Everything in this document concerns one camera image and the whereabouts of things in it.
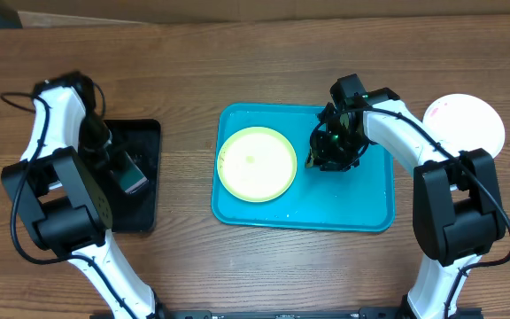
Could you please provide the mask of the yellow plate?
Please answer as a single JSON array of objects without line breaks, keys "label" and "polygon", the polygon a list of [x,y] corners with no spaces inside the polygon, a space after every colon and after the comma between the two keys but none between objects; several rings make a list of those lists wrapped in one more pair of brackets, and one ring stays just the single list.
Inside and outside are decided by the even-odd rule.
[{"label": "yellow plate", "polygon": [[231,135],[216,157],[223,187],[246,202],[280,197],[294,182],[298,159],[291,142],[265,127],[243,128]]}]

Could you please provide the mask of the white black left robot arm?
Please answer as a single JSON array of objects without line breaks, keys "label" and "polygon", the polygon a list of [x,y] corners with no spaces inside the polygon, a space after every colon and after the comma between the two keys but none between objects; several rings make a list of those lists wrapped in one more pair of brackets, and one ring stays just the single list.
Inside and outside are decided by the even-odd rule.
[{"label": "white black left robot arm", "polygon": [[80,270],[111,318],[167,318],[115,240],[156,226],[160,124],[107,119],[104,92],[78,71],[38,82],[28,96],[30,141],[1,174],[11,228],[23,225],[53,263]]}]

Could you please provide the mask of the pink green sponge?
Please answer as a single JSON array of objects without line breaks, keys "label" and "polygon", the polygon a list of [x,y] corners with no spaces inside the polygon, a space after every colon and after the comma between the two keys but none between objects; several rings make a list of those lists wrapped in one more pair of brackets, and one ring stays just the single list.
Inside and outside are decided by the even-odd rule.
[{"label": "pink green sponge", "polygon": [[115,177],[126,194],[138,192],[149,181],[133,161],[129,161],[124,168],[116,171]]}]

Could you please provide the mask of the white plate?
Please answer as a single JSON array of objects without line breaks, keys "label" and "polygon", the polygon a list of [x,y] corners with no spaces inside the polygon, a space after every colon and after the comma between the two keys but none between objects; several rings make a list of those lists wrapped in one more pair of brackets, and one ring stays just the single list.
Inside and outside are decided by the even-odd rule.
[{"label": "white plate", "polygon": [[462,151],[483,148],[496,158],[506,141],[504,123],[495,109],[468,94],[438,98],[428,107],[422,122]]}]

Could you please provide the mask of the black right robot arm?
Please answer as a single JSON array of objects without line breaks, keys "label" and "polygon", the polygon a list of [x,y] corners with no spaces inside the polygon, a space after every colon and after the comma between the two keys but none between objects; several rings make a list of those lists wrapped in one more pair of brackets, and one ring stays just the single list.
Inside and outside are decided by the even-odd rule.
[{"label": "black right robot arm", "polygon": [[366,90],[356,74],[338,79],[309,137],[307,167],[345,172],[378,144],[413,177],[413,231],[423,251],[413,288],[399,307],[362,308],[363,318],[480,318],[459,308],[475,268],[510,261],[510,220],[493,157],[460,150],[426,127],[389,88]]}]

